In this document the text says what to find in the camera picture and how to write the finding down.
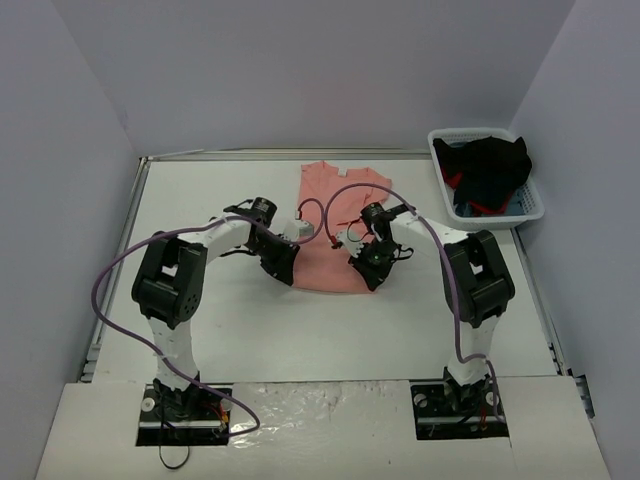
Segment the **pink t shirt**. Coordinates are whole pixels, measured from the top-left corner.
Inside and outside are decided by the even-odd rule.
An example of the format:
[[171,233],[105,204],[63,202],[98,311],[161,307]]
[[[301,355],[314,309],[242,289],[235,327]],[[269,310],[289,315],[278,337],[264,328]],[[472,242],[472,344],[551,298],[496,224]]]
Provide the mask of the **pink t shirt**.
[[[347,229],[349,237],[357,240],[366,232],[360,221],[361,210],[374,202],[385,203],[391,187],[391,179],[370,167],[345,169],[324,161],[305,164],[301,167],[298,195],[298,202],[303,205],[302,218],[314,226],[320,224],[320,211],[309,201],[315,198],[329,209],[329,233]],[[349,253],[332,248],[329,235],[321,233],[300,247],[294,262],[293,286],[320,293],[367,294],[365,281],[348,260]]]

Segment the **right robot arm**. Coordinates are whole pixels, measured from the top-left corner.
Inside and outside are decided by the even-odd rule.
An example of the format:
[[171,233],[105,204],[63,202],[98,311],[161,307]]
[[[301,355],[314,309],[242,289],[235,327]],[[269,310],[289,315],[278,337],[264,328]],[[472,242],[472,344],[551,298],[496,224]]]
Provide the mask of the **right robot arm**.
[[369,240],[348,228],[337,242],[349,252],[349,264],[376,290],[403,252],[438,254],[445,300],[454,318],[454,347],[443,371],[446,406],[465,413],[475,406],[479,389],[495,376],[489,359],[500,317],[515,296],[515,285],[496,238],[430,223],[405,205],[391,209],[373,203],[360,214]]

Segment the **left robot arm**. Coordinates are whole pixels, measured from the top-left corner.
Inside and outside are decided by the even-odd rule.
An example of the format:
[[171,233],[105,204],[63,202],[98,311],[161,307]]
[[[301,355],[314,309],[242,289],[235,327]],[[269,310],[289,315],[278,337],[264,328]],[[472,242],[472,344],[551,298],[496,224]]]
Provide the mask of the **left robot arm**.
[[300,216],[285,223],[282,233],[269,227],[277,207],[258,197],[250,207],[229,206],[217,227],[151,242],[132,287],[132,299],[149,320],[154,344],[163,356],[157,360],[154,390],[164,394],[165,406],[179,418],[195,415],[202,390],[175,374],[200,379],[193,357],[191,319],[202,300],[207,266],[237,252],[255,256],[275,280],[291,286],[298,241],[310,237],[314,226]]

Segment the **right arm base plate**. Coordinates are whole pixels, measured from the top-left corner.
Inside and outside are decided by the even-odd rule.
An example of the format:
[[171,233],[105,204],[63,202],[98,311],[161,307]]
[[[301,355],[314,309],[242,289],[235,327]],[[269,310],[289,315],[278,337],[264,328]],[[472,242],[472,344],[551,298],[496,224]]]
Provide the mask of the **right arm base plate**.
[[459,387],[452,379],[410,383],[419,441],[508,438],[501,401],[489,378]]

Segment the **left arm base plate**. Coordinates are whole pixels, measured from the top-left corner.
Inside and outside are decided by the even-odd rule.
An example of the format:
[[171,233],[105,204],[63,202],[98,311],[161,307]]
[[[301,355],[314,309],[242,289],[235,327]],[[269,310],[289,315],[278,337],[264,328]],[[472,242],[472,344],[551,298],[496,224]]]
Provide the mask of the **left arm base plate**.
[[227,445],[230,408],[221,401],[219,396],[193,386],[180,393],[156,383],[146,385],[136,446]]

